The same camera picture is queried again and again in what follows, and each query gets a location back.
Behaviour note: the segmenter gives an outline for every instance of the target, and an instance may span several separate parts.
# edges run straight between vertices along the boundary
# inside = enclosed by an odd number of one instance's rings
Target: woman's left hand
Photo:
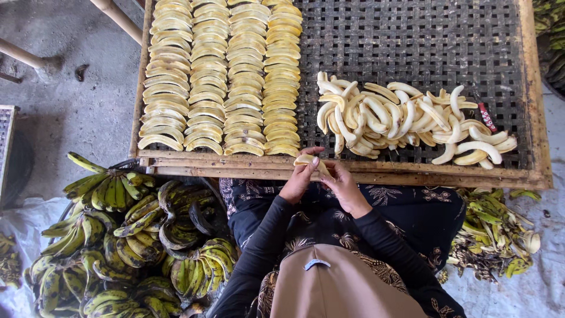
[[[324,151],[324,149],[324,147],[310,147],[300,151],[299,155],[315,154]],[[292,176],[279,193],[279,196],[291,204],[297,204],[304,195],[304,192],[306,192],[306,189],[308,189],[310,176],[312,176],[312,173],[316,170],[319,163],[320,158],[316,157],[311,164],[296,166]]]

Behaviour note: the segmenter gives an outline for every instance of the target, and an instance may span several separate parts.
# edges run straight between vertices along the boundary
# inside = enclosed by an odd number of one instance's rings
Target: woven bamboo tray
[[[531,0],[296,0],[294,5],[304,17],[296,109],[303,147],[325,146],[322,158],[342,160],[364,183],[553,186]],[[218,156],[155,144],[137,149],[153,7],[154,0],[146,0],[130,157],[141,158],[158,174],[287,179],[294,160],[289,156]],[[518,137],[518,147],[503,154],[503,163],[492,170],[432,165],[443,145],[385,150],[376,161],[347,149],[335,158],[333,135],[316,126],[318,71],[357,80],[360,87],[401,81],[434,94],[463,84],[470,100],[475,86],[498,129]],[[480,120],[478,112],[466,112],[467,118],[473,116]]]

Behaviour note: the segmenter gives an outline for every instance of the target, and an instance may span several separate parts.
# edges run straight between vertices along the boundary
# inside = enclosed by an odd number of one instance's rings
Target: black sleeve
[[[428,316],[444,317],[443,310],[453,313],[449,317],[465,317],[463,308],[441,288],[426,263],[390,229],[376,209],[355,219],[355,224],[377,258],[396,270],[410,295]]]
[[[208,317],[245,316],[259,294],[263,277],[273,270],[283,251],[286,229],[293,214],[294,207],[277,195]]]

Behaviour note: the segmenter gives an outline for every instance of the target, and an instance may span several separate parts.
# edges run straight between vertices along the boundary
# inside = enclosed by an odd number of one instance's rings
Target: woman's right hand
[[[367,202],[351,173],[337,161],[324,161],[335,181],[326,175],[321,175],[321,181],[332,189],[345,212],[354,218],[360,218],[373,210]]]

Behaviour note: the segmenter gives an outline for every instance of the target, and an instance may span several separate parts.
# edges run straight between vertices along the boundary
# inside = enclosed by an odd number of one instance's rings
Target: fabric tag
[[[326,261],[313,259],[313,260],[309,261],[308,264],[306,264],[306,265],[304,266],[304,269],[305,269],[305,270],[309,270],[312,266],[314,266],[314,264],[318,264],[318,263],[324,264],[324,265],[326,265],[327,267],[332,267],[332,266],[331,266],[328,262],[326,262]]]

